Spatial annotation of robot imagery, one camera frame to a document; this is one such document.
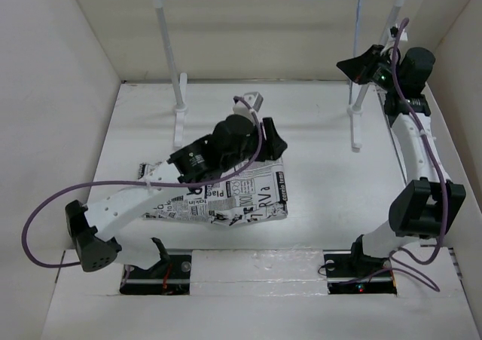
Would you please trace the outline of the black white newspaper print trousers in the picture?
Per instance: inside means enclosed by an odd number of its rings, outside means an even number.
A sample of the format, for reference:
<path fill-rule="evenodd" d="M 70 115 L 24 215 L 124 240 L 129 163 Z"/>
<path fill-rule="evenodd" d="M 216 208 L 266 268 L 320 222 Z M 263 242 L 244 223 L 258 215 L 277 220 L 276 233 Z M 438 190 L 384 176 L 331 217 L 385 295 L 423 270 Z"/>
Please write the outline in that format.
<path fill-rule="evenodd" d="M 240 175 L 154 206 L 143 218 L 225 227 L 284 219 L 288 215 L 281 158 L 255 162 Z"/>

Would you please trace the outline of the clear blue plastic hanger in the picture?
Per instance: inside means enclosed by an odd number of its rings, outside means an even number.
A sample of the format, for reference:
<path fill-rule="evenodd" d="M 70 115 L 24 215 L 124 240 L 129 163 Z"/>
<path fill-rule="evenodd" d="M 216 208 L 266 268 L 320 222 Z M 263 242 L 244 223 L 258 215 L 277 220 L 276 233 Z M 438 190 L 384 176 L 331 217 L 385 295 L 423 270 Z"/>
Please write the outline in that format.
<path fill-rule="evenodd" d="M 361 11 L 362 11 L 362 0 L 357 0 L 356 10 L 355 10 L 355 31 L 354 31 L 354 39 L 353 39 L 353 47 L 352 47 L 353 57 L 357 56 Z"/>

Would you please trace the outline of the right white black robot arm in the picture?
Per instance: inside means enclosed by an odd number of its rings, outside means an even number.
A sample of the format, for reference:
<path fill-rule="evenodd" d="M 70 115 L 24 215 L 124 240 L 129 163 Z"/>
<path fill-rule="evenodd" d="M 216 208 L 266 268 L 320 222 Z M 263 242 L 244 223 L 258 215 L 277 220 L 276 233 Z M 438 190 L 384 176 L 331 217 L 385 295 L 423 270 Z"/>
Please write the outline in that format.
<path fill-rule="evenodd" d="M 383 89 L 383 109 L 400 145 L 407 186 L 392 202 L 389 218 L 352 244 L 348 266 L 358 275 L 382 265 L 389 254 L 416 240 L 439 240 L 453 224 L 466 197 L 441 165 L 431 132 L 431 110 L 422 91 L 435 64 L 434 54 L 412 47 L 392 58 L 392 50 L 372 45 L 337 68 L 355 84 Z"/>

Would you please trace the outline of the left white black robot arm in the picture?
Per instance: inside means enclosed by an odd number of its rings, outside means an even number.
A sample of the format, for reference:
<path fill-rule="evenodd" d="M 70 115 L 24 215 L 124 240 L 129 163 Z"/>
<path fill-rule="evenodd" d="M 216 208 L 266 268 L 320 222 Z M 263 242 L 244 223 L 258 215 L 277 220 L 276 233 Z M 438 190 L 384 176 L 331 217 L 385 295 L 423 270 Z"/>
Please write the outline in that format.
<path fill-rule="evenodd" d="M 69 235 L 85 272 L 113 262 L 135 266 L 152 277 L 163 275 L 168 254 L 162 241 L 151 235 L 137 247 L 121 237 L 121 230 L 158 204 L 211 185 L 245 160 L 274 161 L 288 148 L 273 119 L 261 127 L 241 115 L 229 115 L 211 134 L 172 153 L 134 185 L 90 204 L 66 205 Z"/>

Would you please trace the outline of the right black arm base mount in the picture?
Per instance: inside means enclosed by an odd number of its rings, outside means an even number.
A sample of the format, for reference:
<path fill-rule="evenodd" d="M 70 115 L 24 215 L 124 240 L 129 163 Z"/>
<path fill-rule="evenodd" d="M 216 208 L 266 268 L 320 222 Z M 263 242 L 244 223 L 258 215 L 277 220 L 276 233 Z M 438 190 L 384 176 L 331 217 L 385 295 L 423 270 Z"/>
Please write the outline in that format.
<path fill-rule="evenodd" d="M 356 259 L 350 250 L 324 250 L 319 274 L 329 295 L 397 294 L 392 273 L 381 271 L 387 258 Z"/>

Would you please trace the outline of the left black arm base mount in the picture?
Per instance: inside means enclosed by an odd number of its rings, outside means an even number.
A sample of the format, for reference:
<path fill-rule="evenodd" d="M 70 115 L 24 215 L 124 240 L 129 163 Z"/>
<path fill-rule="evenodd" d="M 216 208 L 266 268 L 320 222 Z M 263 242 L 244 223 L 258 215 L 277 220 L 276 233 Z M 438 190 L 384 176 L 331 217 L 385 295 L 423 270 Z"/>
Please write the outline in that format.
<path fill-rule="evenodd" d="M 167 250 L 153 237 L 158 261 L 149 269 L 125 265 L 120 294 L 126 296 L 184 296 L 190 294 L 192 251 Z"/>

